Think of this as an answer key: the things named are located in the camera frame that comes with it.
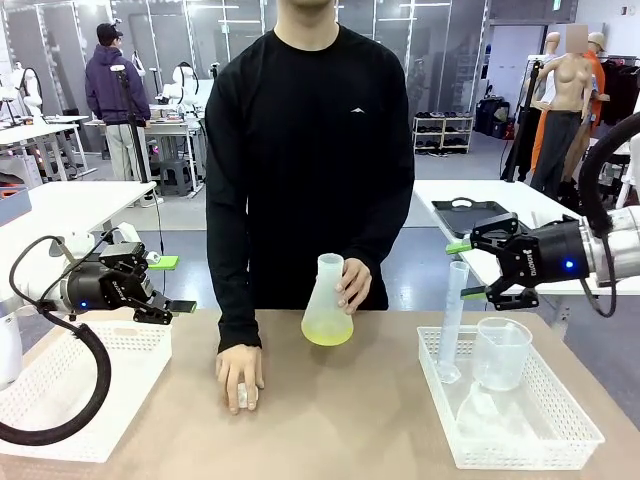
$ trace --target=white plastic basket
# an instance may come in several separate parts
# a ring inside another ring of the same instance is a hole
[[[604,437],[540,354],[531,347],[522,384],[498,401],[516,405],[531,435],[517,441],[499,435],[465,436],[456,421],[474,383],[471,354],[477,328],[463,326],[456,349],[462,378],[440,382],[436,371],[440,328],[420,327],[419,356],[455,464],[460,469],[581,470]]]
[[[111,358],[111,388],[89,424],[62,442],[25,447],[0,441],[0,453],[104,463],[171,358],[171,327],[134,322],[86,322]],[[0,421],[23,430],[52,428],[75,416],[96,380],[91,352],[64,333],[0,392]]]

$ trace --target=person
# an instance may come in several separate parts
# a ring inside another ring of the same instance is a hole
[[[383,310],[380,264],[414,182],[405,75],[338,25],[333,0],[278,0],[273,31],[219,75],[207,104],[207,252],[222,309],[216,362],[231,413],[264,386],[254,309],[305,309],[317,257],[345,258],[339,305]]]
[[[131,89],[138,124],[138,136],[143,146],[142,153],[147,179],[150,179],[149,156],[144,148],[146,145],[144,128],[149,127],[151,110],[142,79],[133,63],[122,56],[120,50],[122,32],[119,32],[115,25],[103,23],[98,25],[96,33],[99,43],[96,45],[93,57],[87,62],[85,71],[87,105],[94,115],[107,125],[107,144],[109,145],[115,179],[141,181],[140,166],[129,128],[127,100],[123,98],[122,87],[116,74],[111,71],[113,65],[123,65]],[[142,203],[142,206],[151,205],[155,205],[155,203]]]

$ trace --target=hand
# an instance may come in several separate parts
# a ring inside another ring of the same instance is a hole
[[[216,376],[218,383],[226,392],[229,410],[238,413],[238,383],[240,376],[247,386],[249,410],[255,410],[258,402],[256,386],[264,388],[262,379],[262,350],[260,347],[236,345],[218,354],[216,358]]]
[[[344,262],[342,280],[336,287],[338,293],[343,293],[338,306],[345,307],[352,315],[364,302],[371,288],[371,271],[357,258],[347,258]]]

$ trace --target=shoe rack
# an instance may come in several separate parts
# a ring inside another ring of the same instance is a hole
[[[415,117],[413,119],[413,149],[416,153],[429,150],[465,150],[471,147],[471,133],[473,132],[473,117]],[[464,138],[464,143],[450,145],[451,138]],[[421,146],[418,142],[432,142],[436,145]]]

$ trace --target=glass wall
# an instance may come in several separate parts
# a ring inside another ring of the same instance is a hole
[[[210,66],[229,63],[227,36],[223,30],[225,8],[222,0],[190,2],[187,5],[196,56],[196,73],[206,78]]]
[[[483,2],[452,0],[438,110],[471,110],[487,17]]]
[[[447,49],[451,4],[420,2],[413,8],[407,94],[409,116],[438,110],[442,86],[442,60]]]
[[[338,21],[382,43],[407,74],[410,114],[467,111],[477,83],[488,0],[336,0]],[[99,23],[119,19],[127,58],[137,52],[149,98],[172,83],[180,62],[201,79],[224,68],[273,29],[276,0],[7,0],[13,61],[33,66],[42,82],[45,114],[86,113],[85,62]]]

